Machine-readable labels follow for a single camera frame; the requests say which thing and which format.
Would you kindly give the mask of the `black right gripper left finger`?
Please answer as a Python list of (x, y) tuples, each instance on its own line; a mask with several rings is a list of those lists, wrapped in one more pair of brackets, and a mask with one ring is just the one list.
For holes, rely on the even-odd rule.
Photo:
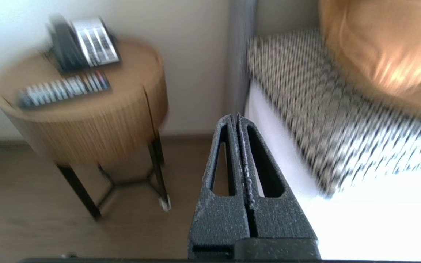
[[(213, 192), (222, 144), (226, 149), (228, 196), (219, 196)], [(189, 260), (234, 258), (236, 241), (250, 236), (245, 193), (235, 117), (229, 114), (216, 125), (188, 235)]]

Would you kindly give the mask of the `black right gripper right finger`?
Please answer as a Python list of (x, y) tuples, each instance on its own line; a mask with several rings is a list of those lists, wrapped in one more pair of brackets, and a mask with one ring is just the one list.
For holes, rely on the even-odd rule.
[(250, 236), (318, 238), (256, 125), (238, 115), (239, 153)]

